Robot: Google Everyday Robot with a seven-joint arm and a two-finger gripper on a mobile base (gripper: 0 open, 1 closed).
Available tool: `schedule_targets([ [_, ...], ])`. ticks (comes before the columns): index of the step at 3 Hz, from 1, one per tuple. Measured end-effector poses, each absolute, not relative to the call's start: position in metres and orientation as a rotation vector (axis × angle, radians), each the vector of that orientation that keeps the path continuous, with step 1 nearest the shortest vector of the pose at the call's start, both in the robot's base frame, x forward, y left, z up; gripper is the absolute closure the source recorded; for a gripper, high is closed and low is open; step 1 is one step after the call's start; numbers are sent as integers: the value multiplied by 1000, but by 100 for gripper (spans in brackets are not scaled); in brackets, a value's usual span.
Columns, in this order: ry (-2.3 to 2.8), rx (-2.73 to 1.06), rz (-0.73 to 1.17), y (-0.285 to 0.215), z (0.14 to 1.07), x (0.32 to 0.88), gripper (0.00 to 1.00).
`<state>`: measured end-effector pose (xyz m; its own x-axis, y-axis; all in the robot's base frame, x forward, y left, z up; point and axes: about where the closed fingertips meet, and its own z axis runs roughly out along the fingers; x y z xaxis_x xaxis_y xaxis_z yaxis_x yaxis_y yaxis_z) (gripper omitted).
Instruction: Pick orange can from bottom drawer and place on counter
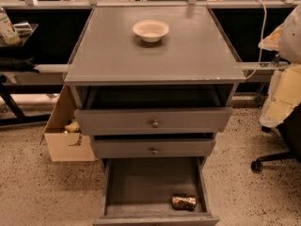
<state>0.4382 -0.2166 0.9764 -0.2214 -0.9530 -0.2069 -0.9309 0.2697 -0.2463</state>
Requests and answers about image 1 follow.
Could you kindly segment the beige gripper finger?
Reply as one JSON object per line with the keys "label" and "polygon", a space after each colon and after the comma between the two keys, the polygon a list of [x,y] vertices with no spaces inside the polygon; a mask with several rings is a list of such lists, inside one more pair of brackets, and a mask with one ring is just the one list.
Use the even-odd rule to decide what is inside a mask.
{"label": "beige gripper finger", "polygon": [[267,51],[278,51],[279,50],[279,38],[280,33],[284,24],[280,24],[269,36],[262,39],[258,46]]}
{"label": "beige gripper finger", "polygon": [[301,64],[291,64],[272,75],[268,98],[260,116],[262,126],[273,128],[284,122],[301,103]]}

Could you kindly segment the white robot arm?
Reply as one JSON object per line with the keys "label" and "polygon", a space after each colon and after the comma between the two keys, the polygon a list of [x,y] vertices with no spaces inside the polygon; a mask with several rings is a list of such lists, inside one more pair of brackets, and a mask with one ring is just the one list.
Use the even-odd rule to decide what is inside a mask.
{"label": "white robot arm", "polygon": [[260,123],[276,127],[301,103],[301,5],[298,5],[269,36],[260,41],[263,50],[276,51],[290,65],[272,75]]}

